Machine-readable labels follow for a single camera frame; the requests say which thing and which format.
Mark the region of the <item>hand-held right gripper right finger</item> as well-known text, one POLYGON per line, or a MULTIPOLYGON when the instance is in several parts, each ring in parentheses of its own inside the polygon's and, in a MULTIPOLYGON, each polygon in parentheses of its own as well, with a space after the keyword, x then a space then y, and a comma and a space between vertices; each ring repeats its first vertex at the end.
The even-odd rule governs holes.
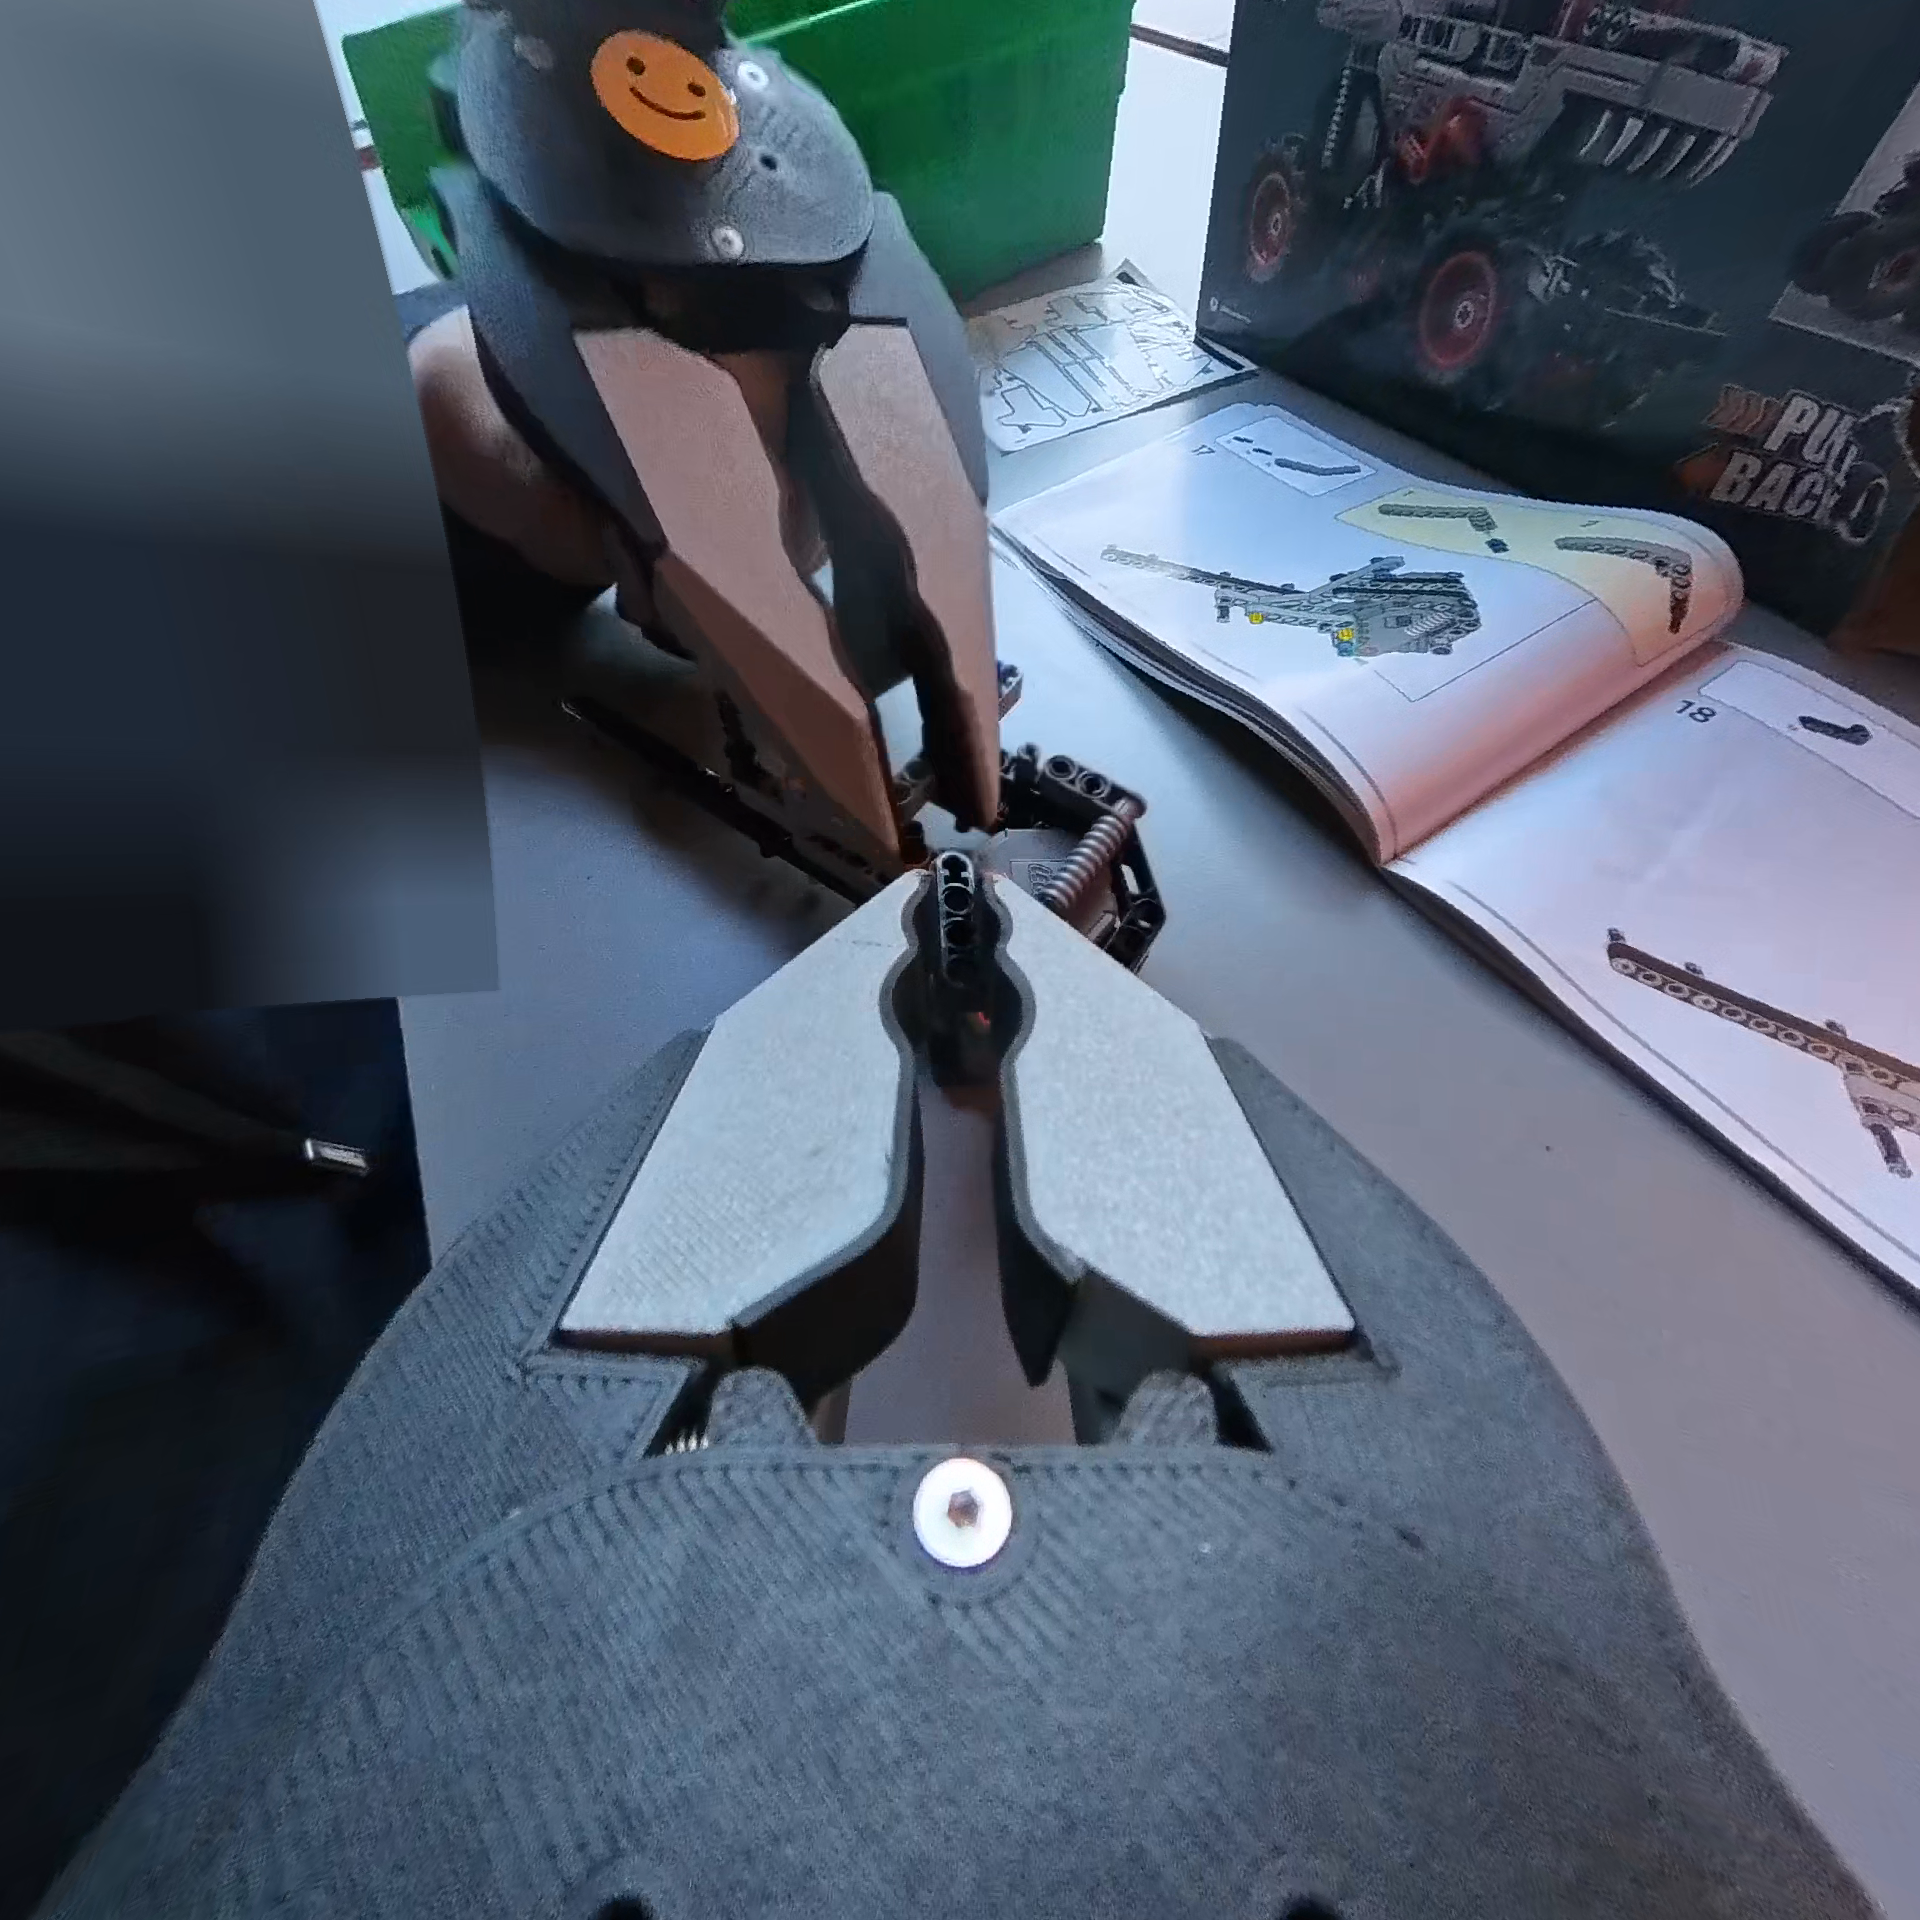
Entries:
POLYGON ((997 882, 997 1260, 1074 1422, 1153 1373, 1338 1353, 1356 1317, 1207 1034, 997 882))

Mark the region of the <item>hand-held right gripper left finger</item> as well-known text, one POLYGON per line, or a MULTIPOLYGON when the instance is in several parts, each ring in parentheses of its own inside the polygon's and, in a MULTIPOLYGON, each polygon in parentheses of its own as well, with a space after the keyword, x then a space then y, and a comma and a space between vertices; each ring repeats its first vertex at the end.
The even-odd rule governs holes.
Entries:
POLYGON ((712 1022, 557 1323, 561 1345, 838 1392, 916 1301, 922 1139, 904 876, 712 1022))

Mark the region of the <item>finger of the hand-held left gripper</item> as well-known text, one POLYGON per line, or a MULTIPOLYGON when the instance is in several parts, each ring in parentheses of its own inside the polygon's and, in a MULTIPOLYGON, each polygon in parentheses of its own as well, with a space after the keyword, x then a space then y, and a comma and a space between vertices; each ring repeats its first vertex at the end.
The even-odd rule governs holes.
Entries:
POLYGON ((641 327, 583 330, 583 367, 657 535, 650 631, 690 658, 681 751, 820 863, 897 872, 876 717, 783 535, 781 485, 730 371, 641 327))
POLYGON ((958 828, 998 820, 986 515, 904 322, 852 322, 794 390, 794 460, 826 540, 835 642, 867 698, 913 685, 958 828))

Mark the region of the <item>black lego technic assembly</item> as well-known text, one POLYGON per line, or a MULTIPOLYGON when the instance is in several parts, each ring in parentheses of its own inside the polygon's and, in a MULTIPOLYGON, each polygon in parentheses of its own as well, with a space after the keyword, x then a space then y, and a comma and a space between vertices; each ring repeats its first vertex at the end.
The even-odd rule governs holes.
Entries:
POLYGON ((955 826, 915 737, 886 748, 899 849, 856 842, 826 798, 781 771, 771 732, 699 672, 635 640, 578 664, 563 711, 652 769, 764 858, 852 903, 943 850, 972 850, 1116 962, 1138 970, 1166 909, 1140 842, 1146 805, 1086 762, 1040 745, 998 754, 998 816, 982 844, 955 826))

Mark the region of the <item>small black lego beam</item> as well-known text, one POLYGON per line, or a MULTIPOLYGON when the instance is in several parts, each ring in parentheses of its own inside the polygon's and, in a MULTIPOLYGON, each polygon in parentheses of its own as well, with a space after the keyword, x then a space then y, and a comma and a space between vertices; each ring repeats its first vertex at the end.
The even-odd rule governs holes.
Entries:
POLYGON ((939 850, 916 916, 922 1044, 942 1089, 990 1084, 998 1060, 997 906, 976 860, 939 850))

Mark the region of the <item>open lego instruction booklet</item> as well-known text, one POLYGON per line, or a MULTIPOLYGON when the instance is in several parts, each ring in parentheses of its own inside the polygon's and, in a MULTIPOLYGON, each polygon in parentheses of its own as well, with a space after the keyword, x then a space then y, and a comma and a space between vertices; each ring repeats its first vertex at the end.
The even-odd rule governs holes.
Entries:
POLYGON ((1079 470, 995 535, 1915 1292, 1915 726, 1731 642, 1716 536, 1446 485, 1272 405, 1079 470))

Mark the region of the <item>dark lego set box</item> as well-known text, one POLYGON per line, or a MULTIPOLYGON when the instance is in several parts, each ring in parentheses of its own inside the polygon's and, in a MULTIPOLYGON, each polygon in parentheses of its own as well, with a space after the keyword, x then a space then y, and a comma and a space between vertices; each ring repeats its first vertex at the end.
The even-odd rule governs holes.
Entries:
POLYGON ((1836 633, 1915 561, 1913 2, 1236 7, 1197 320, 1836 633))

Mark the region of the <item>person's left hand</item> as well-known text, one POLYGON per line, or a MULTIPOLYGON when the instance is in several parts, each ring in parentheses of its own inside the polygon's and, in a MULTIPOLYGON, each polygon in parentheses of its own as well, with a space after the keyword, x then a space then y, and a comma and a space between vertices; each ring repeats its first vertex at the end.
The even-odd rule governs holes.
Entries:
POLYGON ((452 520, 544 582, 591 596, 611 590, 601 515, 543 465, 495 401, 464 303, 419 330, 407 367, 435 491, 452 520))

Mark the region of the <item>white sticker sheet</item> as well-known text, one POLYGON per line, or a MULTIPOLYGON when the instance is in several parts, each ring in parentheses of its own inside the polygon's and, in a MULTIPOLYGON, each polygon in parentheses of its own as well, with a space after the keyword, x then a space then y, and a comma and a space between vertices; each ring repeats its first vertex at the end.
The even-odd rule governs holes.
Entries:
POLYGON ((1131 261, 965 320, 982 432, 995 452, 1059 441, 1253 373, 1193 334, 1131 261))

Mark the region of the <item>green plastic bin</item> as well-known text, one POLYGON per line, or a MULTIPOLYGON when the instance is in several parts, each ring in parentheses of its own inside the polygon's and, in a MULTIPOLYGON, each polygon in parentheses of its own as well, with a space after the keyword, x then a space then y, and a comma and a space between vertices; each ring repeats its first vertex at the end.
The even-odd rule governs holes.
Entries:
POLYGON ((829 183, 852 144, 961 300, 1099 237, 1127 36, 1130 5, 433 5, 344 54, 394 206, 446 275, 436 190, 467 166, 552 250, 767 301, 755 282, 843 276, 852 227, 880 239, 880 209, 846 213, 829 183), (707 63, 740 122, 726 156, 661 156, 601 112, 590 63, 620 32, 707 63))

